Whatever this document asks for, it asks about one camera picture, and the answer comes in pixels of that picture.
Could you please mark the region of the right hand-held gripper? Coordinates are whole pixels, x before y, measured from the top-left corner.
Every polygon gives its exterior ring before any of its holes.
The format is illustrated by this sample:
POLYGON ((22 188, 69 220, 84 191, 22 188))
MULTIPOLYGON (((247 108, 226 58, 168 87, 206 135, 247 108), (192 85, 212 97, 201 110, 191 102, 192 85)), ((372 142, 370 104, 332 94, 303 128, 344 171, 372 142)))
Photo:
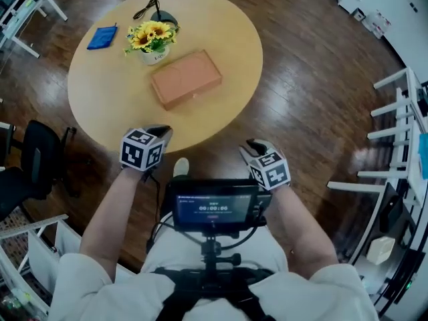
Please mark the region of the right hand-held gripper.
POLYGON ((251 178, 267 191, 290 184, 288 162, 281 151, 266 140, 252 138, 246 143, 256 152, 253 154, 244 146, 239 146, 239 153, 251 178))

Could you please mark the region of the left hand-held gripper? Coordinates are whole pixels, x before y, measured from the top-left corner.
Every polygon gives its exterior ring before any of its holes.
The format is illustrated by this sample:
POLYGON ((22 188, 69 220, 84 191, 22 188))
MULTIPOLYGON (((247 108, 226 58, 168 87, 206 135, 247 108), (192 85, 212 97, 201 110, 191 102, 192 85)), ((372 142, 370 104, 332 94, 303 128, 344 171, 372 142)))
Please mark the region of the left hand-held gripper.
POLYGON ((132 128, 122 138, 120 163, 141 172, 157 166, 173 135, 167 125, 155 124, 146 128, 132 128))

